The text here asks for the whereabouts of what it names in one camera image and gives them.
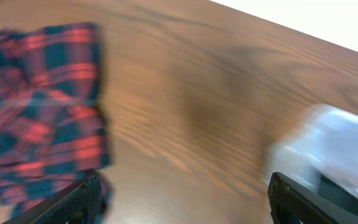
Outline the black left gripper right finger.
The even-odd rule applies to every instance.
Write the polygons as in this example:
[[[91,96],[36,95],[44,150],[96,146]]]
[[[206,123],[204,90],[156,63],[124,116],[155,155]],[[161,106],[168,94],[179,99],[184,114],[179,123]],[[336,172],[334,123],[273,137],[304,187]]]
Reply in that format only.
[[[358,224],[358,216],[338,207],[281,172],[271,175],[268,200],[273,224]]]

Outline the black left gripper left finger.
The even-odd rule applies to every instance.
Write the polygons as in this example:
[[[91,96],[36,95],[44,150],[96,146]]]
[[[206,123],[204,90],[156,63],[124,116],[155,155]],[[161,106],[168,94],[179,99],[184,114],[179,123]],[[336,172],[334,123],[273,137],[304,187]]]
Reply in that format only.
[[[90,174],[3,224],[94,224],[101,194],[98,176]]]

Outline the red plaid flannel shirt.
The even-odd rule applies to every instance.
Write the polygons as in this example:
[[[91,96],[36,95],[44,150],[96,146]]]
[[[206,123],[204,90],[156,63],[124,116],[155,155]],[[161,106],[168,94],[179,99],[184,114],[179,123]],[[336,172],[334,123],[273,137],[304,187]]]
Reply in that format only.
[[[0,202],[18,216],[111,163],[92,22],[0,31]]]

